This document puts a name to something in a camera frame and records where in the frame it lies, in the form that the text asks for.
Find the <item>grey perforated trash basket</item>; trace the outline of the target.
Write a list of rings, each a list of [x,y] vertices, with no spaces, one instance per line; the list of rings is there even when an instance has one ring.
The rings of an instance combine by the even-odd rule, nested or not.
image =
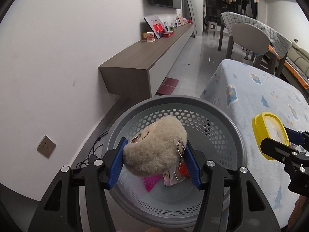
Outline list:
[[[131,107],[112,125],[104,152],[121,139],[127,141],[125,162],[111,196],[129,215],[157,227],[187,228],[196,222],[203,192],[179,172],[188,155],[185,143],[228,170],[247,163],[232,120],[214,104],[190,96],[160,96]]]

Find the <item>checkered tablecloth dining table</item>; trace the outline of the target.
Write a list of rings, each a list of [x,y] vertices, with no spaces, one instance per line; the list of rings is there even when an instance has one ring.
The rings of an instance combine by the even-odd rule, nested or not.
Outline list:
[[[288,51],[292,48],[289,39],[256,19],[233,12],[222,12],[221,23],[218,50],[221,50],[223,31],[226,28],[229,36],[226,59],[232,57],[234,44],[238,44],[252,51],[256,56],[254,67],[258,67],[263,56],[269,51],[269,46],[272,46],[274,57],[268,71],[276,77],[281,75]]]

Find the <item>framed photo red clothes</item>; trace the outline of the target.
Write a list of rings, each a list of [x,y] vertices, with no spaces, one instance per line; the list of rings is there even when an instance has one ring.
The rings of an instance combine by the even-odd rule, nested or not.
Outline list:
[[[145,22],[149,25],[157,39],[160,39],[165,33],[165,28],[157,15],[145,16]]]

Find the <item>pink snack wrapper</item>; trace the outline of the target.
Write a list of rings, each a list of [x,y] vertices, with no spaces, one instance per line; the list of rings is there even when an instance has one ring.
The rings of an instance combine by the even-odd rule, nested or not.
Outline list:
[[[186,179],[186,177],[178,171],[177,167],[164,172],[162,176],[165,186],[173,186],[183,182]]]

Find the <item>wall power socket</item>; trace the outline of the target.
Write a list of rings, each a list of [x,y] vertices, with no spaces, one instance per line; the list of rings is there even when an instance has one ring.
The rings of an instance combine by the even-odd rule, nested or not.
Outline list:
[[[47,135],[45,135],[37,146],[37,151],[45,158],[49,159],[56,146],[57,145]]]

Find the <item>grey dining chair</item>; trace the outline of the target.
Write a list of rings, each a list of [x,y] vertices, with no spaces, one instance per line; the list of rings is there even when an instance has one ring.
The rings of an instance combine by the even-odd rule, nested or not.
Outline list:
[[[232,26],[233,41],[252,51],[256,56],[254,67],[261,64],[263,55],[268,51],[270,45],[269,37],[258,27],[247,23],[235,23]]]

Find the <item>red plastic bag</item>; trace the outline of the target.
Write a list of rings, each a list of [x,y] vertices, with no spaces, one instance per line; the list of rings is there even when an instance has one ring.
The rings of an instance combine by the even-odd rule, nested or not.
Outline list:
[[[185,163],[178,168],[178,172],[184,177],[190,177]]]

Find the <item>pink plastic mesh net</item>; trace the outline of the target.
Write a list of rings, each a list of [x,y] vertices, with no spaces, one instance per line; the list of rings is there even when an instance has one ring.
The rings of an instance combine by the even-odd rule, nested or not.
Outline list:
[[[153,187],[162,179],[162,174],[153,175],[150,177],[143,177],[144,187],[150,192]]]

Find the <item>beige plush keychain toy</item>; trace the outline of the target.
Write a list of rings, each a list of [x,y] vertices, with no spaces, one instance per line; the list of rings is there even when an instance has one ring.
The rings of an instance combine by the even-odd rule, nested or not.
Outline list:
[[[181,121],[164,116],[141,130],[123,148],[126,169],[138,177],[163,174],[184,163],[188,135]]]

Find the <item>leaning mirror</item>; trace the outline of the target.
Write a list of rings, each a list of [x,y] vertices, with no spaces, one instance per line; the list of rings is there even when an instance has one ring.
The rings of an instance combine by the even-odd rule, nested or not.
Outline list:
[[[193,34],[192,37],[197,37],[197,28],[195,25],[195,16],[193,11],[193,5],[191,0],[183,0],[183,17],[187,19],[187,21],[191,21],[191,24],[193,25]]]

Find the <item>white red paper cup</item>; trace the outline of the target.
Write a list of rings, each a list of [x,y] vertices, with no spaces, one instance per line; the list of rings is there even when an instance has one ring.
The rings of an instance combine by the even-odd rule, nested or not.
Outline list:
[[[153,43],[153,42],[155,42],[155,34],[154,34],[154,32],[147,32],[146,41],[147,41],[148,43]]]

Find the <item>wooden tv cabinet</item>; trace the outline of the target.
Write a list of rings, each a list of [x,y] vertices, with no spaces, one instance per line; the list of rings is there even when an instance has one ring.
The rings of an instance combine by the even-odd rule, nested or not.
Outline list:
[[[152,98],[194,33],[194,25],[176,28],[168,38],[127,47],[99,66],[108,93],[142,101]]]

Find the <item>light blue patterned table blanket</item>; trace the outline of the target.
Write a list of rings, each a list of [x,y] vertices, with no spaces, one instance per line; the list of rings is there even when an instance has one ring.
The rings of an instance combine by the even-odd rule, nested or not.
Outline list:
[[[288,224],[298,194],[288,190],[284,165],[260,150],[272,138],[288,143],[283,128],[308,130],[308,103],[292,85],[250,65],[225,59],[211,77],[201,98],[213,103],[234,122],[243,138],[247,167],[274,210],[280,227]]]

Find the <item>dark red floor mat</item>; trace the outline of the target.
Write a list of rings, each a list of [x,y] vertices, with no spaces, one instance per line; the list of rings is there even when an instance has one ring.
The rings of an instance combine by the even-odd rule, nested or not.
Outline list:
[[[179,80],[175,78],[166,77],[162,82],[161,86],[157,90],[157,95],[170,95],[178,85]]]

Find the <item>small grey stool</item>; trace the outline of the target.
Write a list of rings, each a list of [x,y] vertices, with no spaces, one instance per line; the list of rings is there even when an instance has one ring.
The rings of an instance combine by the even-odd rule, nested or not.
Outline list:
[[[214,36],[216,36],[216,34],[217,34],[217,23],[212,22],[212,21],[208,21],[206,32],[207,32],[207,34],[213,34]]]

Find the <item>red tray on cabinet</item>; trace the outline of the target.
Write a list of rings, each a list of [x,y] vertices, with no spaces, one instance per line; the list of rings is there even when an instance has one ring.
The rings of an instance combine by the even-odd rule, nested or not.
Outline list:
[[[163,37],[168,38],[174,35],[174,31],[168,31],[163,33]]]

